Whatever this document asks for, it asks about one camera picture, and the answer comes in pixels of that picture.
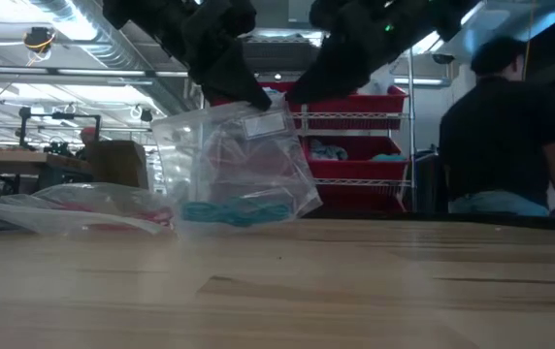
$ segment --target wooden table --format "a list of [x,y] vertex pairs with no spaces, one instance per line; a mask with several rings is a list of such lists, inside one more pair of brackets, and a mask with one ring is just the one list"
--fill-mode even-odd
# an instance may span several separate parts
[[300,221],[0,235],[0,348],[555,348],[555,232]]
[[0,175],[37,175],[38,187],[60,184],[64,175],[91,175],[87,162],[31,151],[0,151]]

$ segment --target machinery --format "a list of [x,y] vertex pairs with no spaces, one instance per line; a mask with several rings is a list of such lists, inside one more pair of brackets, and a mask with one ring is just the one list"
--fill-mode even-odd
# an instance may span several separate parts
[[[239,37],[255,28],[250,0],[104,0],[117,29],[131,20],[186,65],[209,100],[271,101],[248,69]],[[310,23],[328,32],[316,62],[287,94],[294,103],[345,96],[433,30],[449,41],[477,0],[316,0]]]

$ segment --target black t-shirt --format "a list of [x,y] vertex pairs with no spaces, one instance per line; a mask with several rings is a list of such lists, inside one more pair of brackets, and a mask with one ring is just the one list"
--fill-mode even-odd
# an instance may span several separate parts
[[555,96],[526,82],[481,80],[443,117],[440,156],[451,200],[506,190],[548,206],[542,151],[555,143]]

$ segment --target cardboard box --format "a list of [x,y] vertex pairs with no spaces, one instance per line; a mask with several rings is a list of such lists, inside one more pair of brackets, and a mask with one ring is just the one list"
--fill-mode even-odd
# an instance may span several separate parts
[[114,183],[148,190],[144,147],[131,141],[103,141],[86,149],[95,182]]

